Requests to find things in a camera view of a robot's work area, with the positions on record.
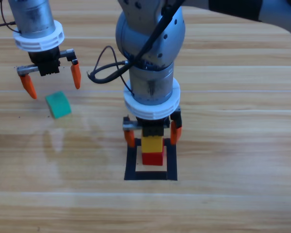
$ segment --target white mounting ring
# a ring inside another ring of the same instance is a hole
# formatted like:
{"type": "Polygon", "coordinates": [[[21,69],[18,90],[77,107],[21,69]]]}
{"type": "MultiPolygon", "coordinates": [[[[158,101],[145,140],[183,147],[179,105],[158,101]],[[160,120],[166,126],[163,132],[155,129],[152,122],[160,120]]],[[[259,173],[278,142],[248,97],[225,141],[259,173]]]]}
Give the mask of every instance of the white mounting ring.
{"type": "MultiPolygon", "coordinates": [[[[127,82],[127,86],[130,88],[130,81],[127,82]]],[[[127,109],[136,117],[144,120],[158,120],[170,116],[179,106],[180,93],[180,85],[174,78],[173,93],[166,102],[158,105],[144,105],[136,101],[131,92],[124,87],[124,99],[127,109]]]]}
{"type": "Polygon", "coordinates": [[[21,34],[13,32],[16,46],[27,52],[42,52],[59,46],[65,38],[64,30],[60,22],[54,20],[54,24],[55,31],[52,34],[41,38],[24,38],[21,34]]]}

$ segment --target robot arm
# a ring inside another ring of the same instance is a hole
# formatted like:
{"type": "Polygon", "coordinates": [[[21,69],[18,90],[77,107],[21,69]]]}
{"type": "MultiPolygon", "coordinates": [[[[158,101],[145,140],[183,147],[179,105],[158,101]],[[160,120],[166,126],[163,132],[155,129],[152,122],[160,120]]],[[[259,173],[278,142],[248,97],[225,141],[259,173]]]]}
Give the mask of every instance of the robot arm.
{"type": "Polygon", "coordinates": [[[272,24],[291,33],[291,0],[186,0],[184,5],[272,24]]]}
{"type": "Polygon", "coordinates": [[[66,57],[71,61],[71,71],[75,87],[79,89],[81,73],[79,62],[73,49],[60,51],[59,45],[64,41],[62,25],[53,19],[48,0],[9,0],[17,25],[13,32],[16,46],[27,51],[33,65],[17,67],[22,84],[30,96],[37,98],[30,76],[39,71],[41,76],[59,73],[60,61],[66,57]]]}

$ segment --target wood grain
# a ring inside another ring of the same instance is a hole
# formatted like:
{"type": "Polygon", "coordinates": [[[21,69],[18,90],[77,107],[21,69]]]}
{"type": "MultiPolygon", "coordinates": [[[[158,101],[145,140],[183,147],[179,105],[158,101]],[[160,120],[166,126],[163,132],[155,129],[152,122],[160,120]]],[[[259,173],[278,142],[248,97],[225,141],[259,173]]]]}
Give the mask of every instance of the wood grain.
{"type": "MultiPolygon", "coordinates": [[[[59,74],[32,75],[30,99],[15,68],[29,57],[0,28],[0,233],[291,233],[288,32],[185,8],[178,181],[127,182],[123,84],[86,77],[101,49],[115,46],[119,4],[51,5],[65,29],[61,49],[80,59],[81,89],[63,60],[59,74]],[[54,120],[44,97],[58,90],[73,114],[54,120]]],[[[4,10],[11,21],[7,2],[4,10]]],[[[108,52],[101,64],[112,60],[108,52]]]]}

